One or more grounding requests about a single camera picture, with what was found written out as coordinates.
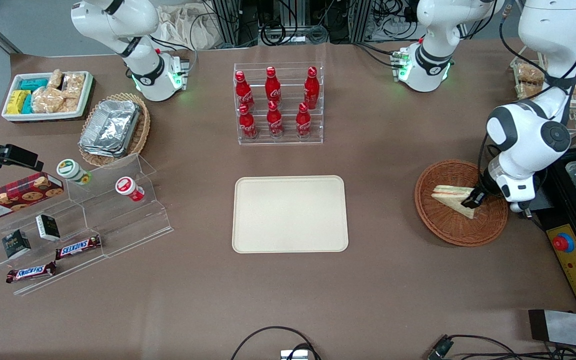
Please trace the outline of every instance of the yellow snack package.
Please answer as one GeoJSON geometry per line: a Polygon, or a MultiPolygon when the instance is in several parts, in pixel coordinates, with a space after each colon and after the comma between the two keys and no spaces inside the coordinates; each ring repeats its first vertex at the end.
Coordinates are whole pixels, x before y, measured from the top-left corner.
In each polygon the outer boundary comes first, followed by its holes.
{"type": "Polygon", "coordinates": [[[10,101],[6,105],[6,114],[21,114],[26,96],[30,95],[30,90],[15,90],[10,95],[10,101]]]}

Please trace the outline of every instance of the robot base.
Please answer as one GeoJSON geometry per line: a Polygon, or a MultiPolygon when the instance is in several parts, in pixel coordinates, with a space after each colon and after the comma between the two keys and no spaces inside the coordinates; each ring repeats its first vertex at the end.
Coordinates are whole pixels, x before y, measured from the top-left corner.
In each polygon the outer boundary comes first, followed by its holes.
{"type": "Polygon", "coordinates": [[[399,52],[395,52],[390,56],[390,63],[393,66],[400,66],[400,68],[393,68],[392,74],[396,82],[403,82],[414,91],[431,92],[437,89],[439,84],[448,76],[450,63],[443,69],[439,66],[430,69],[431,73],[435,69],[436,72],[434,75],[429,75],[416,59],[416,52],[420,45],[420,43],[416,42],[409,47],[402,47],[399,52]]]}
{"type": "Polygon", "coordinates": [[[153,84],[140,84],[135,76],[132,76],[137,90],[150,101],[167,100],[177,91],[185,90],[188,83],[188,62],[181,62],[179,57],[172,57],[166,53],[161,53],[160,56],[164,60],[164,71],[153,84]]]}

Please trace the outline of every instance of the emergency stop button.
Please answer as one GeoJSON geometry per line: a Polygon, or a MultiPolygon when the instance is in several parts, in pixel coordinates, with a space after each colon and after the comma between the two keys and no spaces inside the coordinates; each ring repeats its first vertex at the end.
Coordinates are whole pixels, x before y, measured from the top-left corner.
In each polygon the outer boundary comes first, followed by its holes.
{"type": "Polygon", "coordinates": [[[572,253],[572,251],[575,250],[575,242],[572,241],[572,237],[565,232],[558,233],[552,239],[552,246],[564,253],[572,253]]]}

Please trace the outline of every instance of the aluminum foil container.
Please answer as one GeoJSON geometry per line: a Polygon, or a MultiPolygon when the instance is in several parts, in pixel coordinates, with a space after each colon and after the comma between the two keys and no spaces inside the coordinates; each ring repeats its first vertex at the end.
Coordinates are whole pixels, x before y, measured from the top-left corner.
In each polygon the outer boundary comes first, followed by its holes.
{"type": "Polygon", "coordinates": [[[105,100],[94,110],[78,145],[103,157],[123,157],[128,152],[141,108],[132,101],[105,100]]]}

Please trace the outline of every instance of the acrylic bottle rack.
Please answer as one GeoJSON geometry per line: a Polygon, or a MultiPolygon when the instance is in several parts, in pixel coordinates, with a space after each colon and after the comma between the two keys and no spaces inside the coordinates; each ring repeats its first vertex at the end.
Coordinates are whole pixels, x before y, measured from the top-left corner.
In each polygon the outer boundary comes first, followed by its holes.
{"type": "Polygon", "coordinates": [[[233,72],[233,93],[235,100],[234,116],[237,125],[237,139],[239,145],[300,145],[322,144],[324,141],[324,64],[320,61],[293,62],[293,63],[236,63],[233,72]],[[277,139],[270,137],[268,121],[268,99],[266,97],[266,68],[273,66],[276,70],[277,80],[281,83],[281,121],[283,136],[277,139]],[[297,113],[299,104],[304,101],[304,83],[308,76],[308,68],[317,68],[319,82],[319,97],[317,107],[309,110],[310,137],[299,139],[297,137],[297,113]],[[237,85],[234,74],[243,71],[246,81],[252,89],[254,110],[250,113],[254,117],[254,125],[259,133],[256,139],[243,136],[239,123],[240,103],[235,92],[237,85]]]}
{"type": "Polygon", "coordinates": [[[1,282],[11,269],[27,269],[55,260],[55,250],[100,235],[101,247],[85,250],[57,260],[56,275],[8,285],[15,295],[25,295],[61,280],[102,260],[119,255],[135,246],[173,231],[166,209],[157,200],[151,182],[156,171],[140,155],[133,154],[90,171],[86,185],[67,181],[67,193],[37,203],[0,218],[1,282]],[[138,202],[115,191],[115,182],[129,176],[144,190],[138,202]],[[39,237],[35,217],[51,216],[57,222],[61,239],[39,237]],[[2,238],[22,230],[30,242],[30,251],[8,259],[2,238]]]}

